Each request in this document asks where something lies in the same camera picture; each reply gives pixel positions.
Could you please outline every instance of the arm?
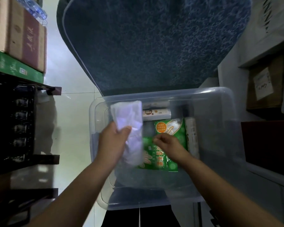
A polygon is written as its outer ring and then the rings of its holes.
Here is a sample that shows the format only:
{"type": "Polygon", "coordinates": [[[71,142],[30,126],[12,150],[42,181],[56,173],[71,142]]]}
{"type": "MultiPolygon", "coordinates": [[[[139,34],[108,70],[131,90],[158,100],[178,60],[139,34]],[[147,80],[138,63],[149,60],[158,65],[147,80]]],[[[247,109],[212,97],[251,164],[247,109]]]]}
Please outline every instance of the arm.
{"type": "Polygon", "coordinates": [[[284,226],[202,161],[191,156],[176,137],[161,133],[154,137],[154,143],[188,173],[200,194],[224,226],[284,226]]]}
{"type": "Polygon", "coordinates": [[[121,158],[130,127],[117,132],[114,122],[100,134],[98,154],[93,163],[53,201],[29,226],[82,226],[102,186],[121,158]]]}

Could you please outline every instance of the forearm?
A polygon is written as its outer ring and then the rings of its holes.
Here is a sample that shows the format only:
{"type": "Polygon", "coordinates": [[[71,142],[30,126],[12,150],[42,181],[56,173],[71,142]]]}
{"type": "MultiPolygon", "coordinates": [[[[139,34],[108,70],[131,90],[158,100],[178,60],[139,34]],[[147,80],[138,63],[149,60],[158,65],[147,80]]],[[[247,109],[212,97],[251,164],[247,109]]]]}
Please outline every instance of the forearm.
{"type": "Polygon", "coordinates": [[[30,226],[82,226],[110,172],[97,160],[90,164],[30,226]]]}
{"type": "Polygon", "coordinates": [[[200,160],[191,156],[182,167],[225,226],[284,226],[200,160]]]}

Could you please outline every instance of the clear plastic bin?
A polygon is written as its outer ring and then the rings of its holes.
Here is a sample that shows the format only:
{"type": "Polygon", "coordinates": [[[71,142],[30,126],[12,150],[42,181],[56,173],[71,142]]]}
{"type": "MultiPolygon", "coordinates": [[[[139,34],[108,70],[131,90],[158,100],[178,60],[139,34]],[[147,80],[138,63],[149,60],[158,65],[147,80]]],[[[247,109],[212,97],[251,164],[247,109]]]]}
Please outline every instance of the clear plastic bin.
{"type": "MultiPolygon", "coordinates": [[[[106,96],[90,106],[91,159],[98,150],[98,135],[112,121],[110,105],[140,100],[144,109],[169,108],[172,119],[196,119],[200,158],[230,183],[243,174],[245,155],[241,126],[232,91],[224,87],[106,96]]],[[[144,136],[155,135],[153,121],[144,123],[144,136]]],[[[97,199],[107,210],[169,205],[173,199],[202,201],[187,173],[165,172],[117,165],[97,199]]]]}

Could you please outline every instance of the patterned fabric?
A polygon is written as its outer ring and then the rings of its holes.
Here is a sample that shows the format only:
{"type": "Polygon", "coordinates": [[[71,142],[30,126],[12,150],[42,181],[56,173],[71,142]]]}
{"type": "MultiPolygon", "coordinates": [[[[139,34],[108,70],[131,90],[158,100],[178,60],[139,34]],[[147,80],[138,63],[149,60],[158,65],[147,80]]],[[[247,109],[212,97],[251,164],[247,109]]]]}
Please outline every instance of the patterned fabric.
{"type": "Polygon", "coordinates": [[[58,5],[60,33],[103,95],[199,87],[251,9],[251,0],[68,1],[58,5]]]}

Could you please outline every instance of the black pants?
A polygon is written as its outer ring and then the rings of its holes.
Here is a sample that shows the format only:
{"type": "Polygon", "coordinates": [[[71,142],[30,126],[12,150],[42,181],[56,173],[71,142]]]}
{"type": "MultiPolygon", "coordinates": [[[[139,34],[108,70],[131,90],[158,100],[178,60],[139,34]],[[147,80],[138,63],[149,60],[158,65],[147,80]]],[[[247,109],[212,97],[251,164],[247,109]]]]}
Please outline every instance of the black pants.
{"type": "MultiPolygon", "coordinates": [[[[172,226],[180,227],[171,205],[140,208],[141,227],[172,226]]],[[[139,226],[139,209],[107,210],[102,227],[139,226]]]]}

